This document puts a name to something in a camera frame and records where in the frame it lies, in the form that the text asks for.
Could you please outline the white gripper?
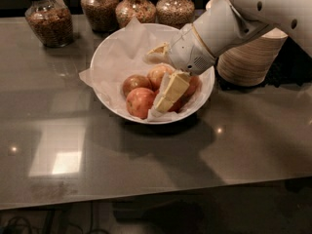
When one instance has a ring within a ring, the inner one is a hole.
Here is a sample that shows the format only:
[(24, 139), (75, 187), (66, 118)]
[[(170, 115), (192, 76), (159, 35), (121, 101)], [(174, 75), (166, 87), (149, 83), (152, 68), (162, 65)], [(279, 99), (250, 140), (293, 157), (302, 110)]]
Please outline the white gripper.
[(189, 88), (190, 74), (201, 75), (215, 65), (216, 58), (199, 37), (192, 23), (185, 25), (170, 41), (148, 51), (143, 60), (146, 63), (169, 63), (180, 69), (166, 73), (159, 93), (148, 110), (148, 120), (167, 113)]

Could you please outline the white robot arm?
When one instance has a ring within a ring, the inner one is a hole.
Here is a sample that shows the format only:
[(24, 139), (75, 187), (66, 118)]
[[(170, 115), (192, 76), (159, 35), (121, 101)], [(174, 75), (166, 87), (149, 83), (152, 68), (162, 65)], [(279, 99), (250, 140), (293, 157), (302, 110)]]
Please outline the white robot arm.
[(170, 64), (175, 74), (166, 76), (148, 115), (167, 113), (188, 88), (192, 75), (200, 75), (227, 50), (244, 45), (278, 28), (312, 57), (312, 0), (215, 0), (209, 9), (185, 25), (147, 61)]

